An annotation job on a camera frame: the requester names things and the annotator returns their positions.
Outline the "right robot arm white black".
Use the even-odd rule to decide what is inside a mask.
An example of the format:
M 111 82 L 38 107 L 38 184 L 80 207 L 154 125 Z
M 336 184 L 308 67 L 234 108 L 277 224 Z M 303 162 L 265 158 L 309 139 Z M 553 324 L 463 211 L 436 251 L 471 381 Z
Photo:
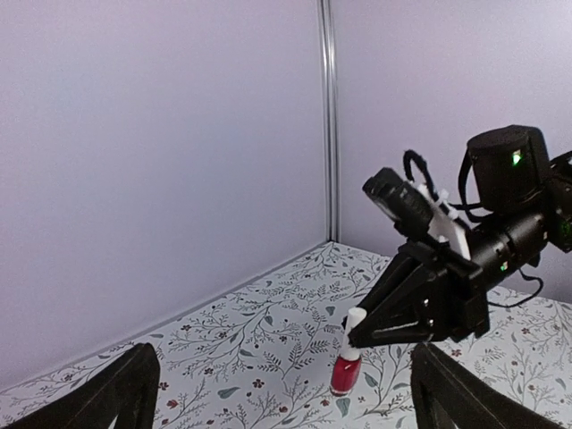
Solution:
M 413 170 L 428 170 L 417 152 L 403 165 L 363 187 L 406 241 L 360 301 L 366 317 L 347 327 L 356 349 L 482 336 L 491 289 L 538 265 L 547 245 L 571 249 L 571 156 L 550 158 L 539 129 L 510 125 L 467 142 L 458 191 L 474 177 L 474 204 L 452 205 L 431 177 L 415 184 Z

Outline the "white nail polish cap brush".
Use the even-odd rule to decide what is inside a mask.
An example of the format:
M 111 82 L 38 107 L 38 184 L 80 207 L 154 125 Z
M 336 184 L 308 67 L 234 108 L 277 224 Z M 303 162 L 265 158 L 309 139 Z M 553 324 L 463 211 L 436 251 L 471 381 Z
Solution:
M 347 361 L 357 361 L 360 359 L 360 352 L 354 348 L 349 339 L 352 329 L 357 327 L 367 316 L 365 309 L 352 307 L 349 309 L 346 319 L 344 337 L 341 342 L 340 357 Z

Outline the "red nail polish bottle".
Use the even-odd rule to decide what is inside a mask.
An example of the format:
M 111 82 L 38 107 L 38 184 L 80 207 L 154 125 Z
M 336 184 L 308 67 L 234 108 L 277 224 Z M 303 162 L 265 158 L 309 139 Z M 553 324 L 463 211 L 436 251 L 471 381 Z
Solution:
M 330 390 L 334 396 L 345 396 L 355 386 L 361 367 L 361 353 L 350 347 L 341 349 L 332 370 Z

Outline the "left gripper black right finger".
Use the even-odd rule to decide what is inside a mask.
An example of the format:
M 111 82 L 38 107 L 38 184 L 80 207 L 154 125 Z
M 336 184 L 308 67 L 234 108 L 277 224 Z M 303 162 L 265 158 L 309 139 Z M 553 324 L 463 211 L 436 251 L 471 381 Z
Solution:
M 494 390 L 432 343 L 411 355 L 410 387 L 421 429 L 550 429 L 559 425 Z

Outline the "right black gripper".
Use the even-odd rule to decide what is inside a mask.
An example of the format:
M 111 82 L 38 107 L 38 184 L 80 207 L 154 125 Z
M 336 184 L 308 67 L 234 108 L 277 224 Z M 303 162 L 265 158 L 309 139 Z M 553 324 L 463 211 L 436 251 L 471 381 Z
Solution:
M 349 344 L 365 349 L 483 336 L 490 317 L 481 273 L 446 243 L 406 242 L 358 303 L 366 318 L 350 329 Z

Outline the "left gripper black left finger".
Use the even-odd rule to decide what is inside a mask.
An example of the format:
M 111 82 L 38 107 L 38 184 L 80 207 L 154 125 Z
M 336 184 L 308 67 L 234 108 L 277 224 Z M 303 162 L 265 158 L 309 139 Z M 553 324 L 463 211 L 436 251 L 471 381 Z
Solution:
M 160 364 L 154 347 L 139 343 L 89 382 L 9 424 L 30 428 L 151 428 Z

